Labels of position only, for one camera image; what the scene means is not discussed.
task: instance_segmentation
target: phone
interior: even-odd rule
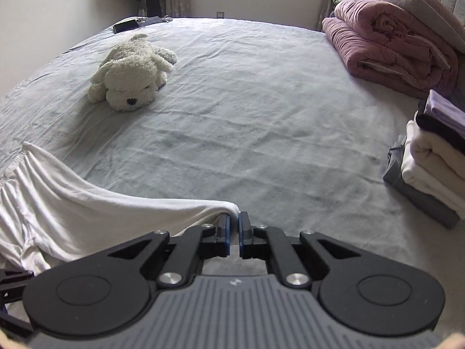
[[[139,22],[135,19],[130,19],[129,21],[120,22],[119,24],[113,25],[113,32],[118,34],[123,31],[128,31],[132,29],[137,29],[140,27]]]

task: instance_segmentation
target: metal pivot bolt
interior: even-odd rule
[[[310,279],[302,273],[292,273],[286,277],[286,282],[293,286],[302,286],[308,281],[310,281]]]
[[[182,276],[178,273],[163,273],[158,280],[166,285],[177,285],[181,282]]]

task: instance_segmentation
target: ribbed surface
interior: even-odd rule
[[[38,334],[32,349],[426,349],[432,333],[389,340],[334,322],[306,291],[287,289],[273,275],[199,276],[183,290],[160,294],[131,328],[94,341]]]

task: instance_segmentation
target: folded clothes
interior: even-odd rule
[[[465,199],[465,155],[440,136],[423,131],[413,122],[410,152],[415,162]]]
[[[158,229],[179,233],[239,209],[214,200],[149,199],[83,180],[47,151],[25,143],[0,179],[0,253],[38,274]]]
[[[430,72],[433,64],[450,70],[452,80],[457,78],[459,62],[452,47],[397,5],[378,0],[343,0],[334,14],[364,39],[386,46],[412,61],[417,60],[418,69],[425,72],[423,76]],[[452,93],[453,87],[453,83],[448,84],[448,93]]]
[[[432,62],[403,57],[396,51],[367,40],[343,20],[325,18],[323,30],[349,73],[355,77],[380,83],[417,98],[424,98],[430,89],[443,95],[453,91],[457,73],[443,70]]]
[[[465,112],[434,90],[426,101],[425,114],[452,128],[465,139]]]
[[[402,159],[402,179],[418,191],[432,195],[450,209],[454,210],[461,219],[465,219],[465,199],[444,186],[429,172],[415,162],[410,153],[410,143],[415,130],[415,122],[407,123],[407,140],[405,142],[404,158]]]
[[[437,119],[430,115],[425,114],[426,99],[418,103],[418,112],[415,116],[415,122],[418,127],[424,131],[429,131],[439,135],[442,139],[450,143],[454,148],[465,155],[465,138],[462,138],[455,130],[446,126],[444,123],[439,122]]]
[[[447,228],[454,228],[460,221],[457,213],[440,202],[432,195],[422,193],[407,185],[402,179],[401,166],[404,157],[406,136],[401,135],[388,153],[388,164],[383,180],[392,185],[399,193],[405,196],[413,205],[424,213],[437,220]]]

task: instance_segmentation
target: gray bed sheet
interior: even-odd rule
[[[430,272],[447,295],[438,331],[465,331],[465,226],[446,230],[382,180],[416,99],[352,78],[314,31],[227,19],[137,31],[178,54],[155,101],[133,113],[87,101],[98,64],[135,33],[105,30],[1,97],[0,173],[27,140],[112,191],[228,200],[253,224],[317,230]],[[264,272],[226,264],[205,271]]]

